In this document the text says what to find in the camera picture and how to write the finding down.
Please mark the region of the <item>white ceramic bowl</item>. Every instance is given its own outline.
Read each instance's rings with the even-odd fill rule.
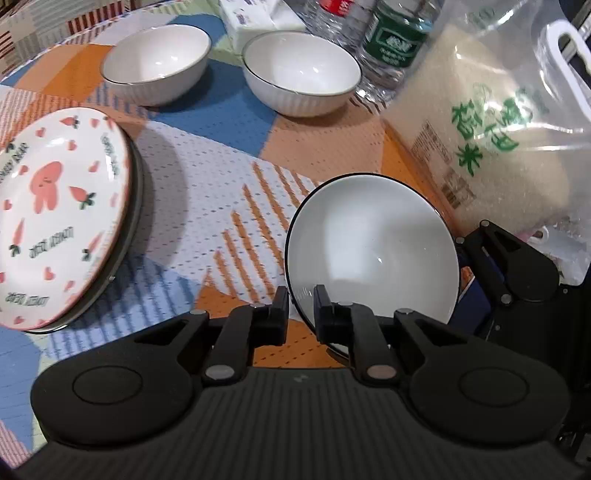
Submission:
[[[454,242],[435,208],[410,187],[371,173],[329,180],[305,199],[287,234],[285,273],[312,329],[318,284],[331,301],[384,316],[409,308],[443,323],[459,289]]]
[[[200,28],[152,27],[119,42],[105,57],[100,74],[124,101],[164,105],[197,83],[211,48],[211,38]]]
[[[345,104],[361,68],[338,45],[303,32],[260,35],[242,50],[244,76],[256,97],[287,116],[317,116]]]

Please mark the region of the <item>checkered tablecloth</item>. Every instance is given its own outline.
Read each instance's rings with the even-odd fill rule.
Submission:
[[[168,23],[194,25],[211,36],[215,46],[202,80],[159,109],[123,102],[101,81],[102,59],[126,36]],[[71,106],[100,109],[130,134],[147,165],[145,199],[115,281],[80,320],[45,336],[0,330],[0,456],[12,466],[45,442],[29,392],[52,363],[194,304],[219,316],[242,303],[269,302],[284,284],[290,220],[316,185],[373,171],[424,190],[371,107],[352,100],[324,118],[295,121],[259,102],[206,0],[168,2],[111,19],[4,79],[0,145],[43,115]],[[337,366],[295,319],[287,344],[258,349],[256,363]]]

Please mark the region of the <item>plate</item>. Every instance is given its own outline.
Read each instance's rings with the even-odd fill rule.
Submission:
[[[92,285],[86,290],[85,294],[81,296],[80,300],[70,308],[70,310],[65,312],[65,314],[55,322],[51,322],[38,329],[28,330],[27,333],[50,333],[68,326],[86,310],[92,307],[94,302],[96,302],[99,296],[105,291],[109,283],[115,279],[117,269],[125,258],[125,254],[127,253],[127,250],[129,250],[129,245],[135,235],[144,194],[143,160],[130,137],[126,135],[126,138],[132,160],[132,181],[131,190],[129,192],[129,206],[123,222],[121,223],[121,232],[117,237],[117,241],[113,246],[109,259],[105,262],[105,265],[96,276]]]
[[[43,327],[87,290],[127,208],[129,152],[104,113],[70,108],[0,153],[0,325]]]

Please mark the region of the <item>black rim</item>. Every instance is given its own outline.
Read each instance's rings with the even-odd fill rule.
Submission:
[[[433,204],[431,202],[429,202],[429,200],[427,198],[425,198],[424,195],[422,195],[420,192],[416,191],[415,189],[413,189],[410,185],[406,185],[404,182],[401,182],[399,180],[393,179],[392,177],[388,177],[386,175],[382,175],[380,173],[372,173],[372,172],[357,172],[357,173],[346,173],[344,175],[339,175],[338,177],[334,177],[330,180],[327,180],[326,182],[324,182],[321,185],[318,185],[314,190],[312,190],[308,196],[304,199],[304,201],[300,204],[300,206],[297,208],[297,210],[295,211],[295,215],[293,216],[293,218],[291,219],[290,222],[290,227],[287,230],[287,237],[285,238],[285,252],[284,252],[284,268],[285,268],[285,279],[287,280],[287,288],[290,291],[290,296],[292,299],[292,303],[295,306],[295,309],[297,310],[297,313],[300,314],[300,317],[304,320],[305,324],[308,326],[308,328],[310,328],[310,330],[312,330],[312,332],[316,332],[316,327],[314,326],[314,324],[308,319],[308,317],[306,316],[306,314],[303,312],[303,310],[300,308],[299,302],[296,300],[296,297],[294,295],[294,290],[291,287],[291,281],[290,281],[290,272],[289,272],[289,268],[287,266],[287,258],[288,258],[288,251],[289,251],[289,246],[290,246],[290,239],[291,239],[291,231],[293,230],[293,226],[296,224],[296,220],[298,215],[300,214],[301,210],[304,208],[304,205],[308,202],[308,200],[310,200],[319,190],[321,190],[322,188],[326,187],[327,185],[333,183],[334,181],[337,180],[341,180],[347,177],[359,177],[359,176],[372,176],[372,177],[382,177],[383,179],[387,179],[387,180],[391,180],[394,181],[406,188],[408,188],[409,190],[412,190],[414,193],[416,193],[417,195],[419,195],[425,202],[427,202],[427,204],[433,209],[433,211],[437,214],[437,216],[441,219],[441,221],[443,222],[443,225],[445,226],[447,233],[449,234],[449,238],[452,240],[452,244],[455,245],[455,241],[453,238],[452,233],[449,231],[449,228],[447,227],[447,224],[445,223],[445,220],[443,220],[443,217],[441,216],[441,214],[437,211],[437,209],[433,206]],[[457,294],[456,294],[456,302],[455,305],[457,305],[457,299],[460,296],[460,288],[462,286],[462,276],[459,274],[460,271],[460,264],[459,261],[457,262],[457,270],[458,270],[458,285],[457,285]],[[336,352],[339,356],[348,358],[349,356],[346,355],[344,352],[342,352],[341,350],[338,350],[334,347],[334,344],[329,344],[329,348],[333,351]]]

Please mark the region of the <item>water bottle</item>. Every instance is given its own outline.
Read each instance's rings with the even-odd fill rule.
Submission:
[[[354,53],[359,47],[363,34],[372,19],[372,11],[376,3],[377,0],[356,0],[349,7],[343,28],[336,39],[336,42],[348,52]]]
[[[392,99],[442,6],[443,0],[378,0],[357,50],[363,70],[357,95],[375,103]]]
[[[316,11],[318,10],[318,0],[304,0],[303,6],[299,9],[294,9],[295,13],[301,18],[302,22],[310,31],[314,31],[316,27]]]
[[[343,27],[351,3],[353,0],[320,0],[313,33],[327,40],[335,41]]]

